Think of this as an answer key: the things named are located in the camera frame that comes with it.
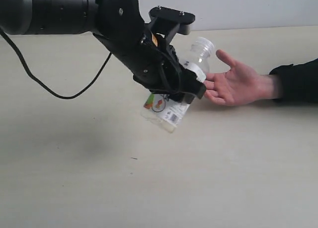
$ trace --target background wall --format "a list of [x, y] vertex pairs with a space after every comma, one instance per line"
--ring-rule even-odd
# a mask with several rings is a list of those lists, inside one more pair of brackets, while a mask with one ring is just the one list
[[195, 14], [196, 30], [318, 25], [318, 0], [140, 0], [146, 20], [157, 5]]

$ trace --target person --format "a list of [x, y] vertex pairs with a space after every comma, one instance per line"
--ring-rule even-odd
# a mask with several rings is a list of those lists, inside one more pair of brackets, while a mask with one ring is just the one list
[[258, 100], [318, 103], [318, 59], [301, 65], [282, 65], [269, 75], [218, 50], [217, 57], [230, 67], [225, 73], [207, 74], [205, 97], [217, 105], [240, 106]]

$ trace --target clear plastic bottle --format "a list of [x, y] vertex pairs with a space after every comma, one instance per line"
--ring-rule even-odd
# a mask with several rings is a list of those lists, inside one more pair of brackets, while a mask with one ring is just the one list
[[[199, 37], [191, 45], [189, 51], [184, 55], [178, 55], [179, 61], [186, 69], [197, 74], [197, 80], [204, 82], [206, 74], [210, 72], [208, 58], [211, 57], [213, 51], [213, 43], [206, 38]], [[169, 100], [164, 95], [151, 94], [144, 104], [141, 115], [169, 133], [173, 133], [189, 106], [183, 102]]]

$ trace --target open palm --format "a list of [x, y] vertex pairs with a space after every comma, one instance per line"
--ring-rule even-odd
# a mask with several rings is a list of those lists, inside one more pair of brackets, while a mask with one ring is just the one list
[[218, 105], [245, 105], [259, 99], [258, 85], [261, 76], [222, 50], [217, 57], [228, 66], [226, 73], [207, 74], [205, 96]]

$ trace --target robotic arm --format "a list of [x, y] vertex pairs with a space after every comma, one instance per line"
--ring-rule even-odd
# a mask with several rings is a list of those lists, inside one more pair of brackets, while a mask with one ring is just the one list
[[165, 7], [150, 11], [150, 23], [138, 0], [0, 0], [0, 28], [11, 35], [92, 32], [152, 93], [191, 103], [206, 87], [185, 69], [170, 45], [179, 33], [190, 33], [190, 13]]

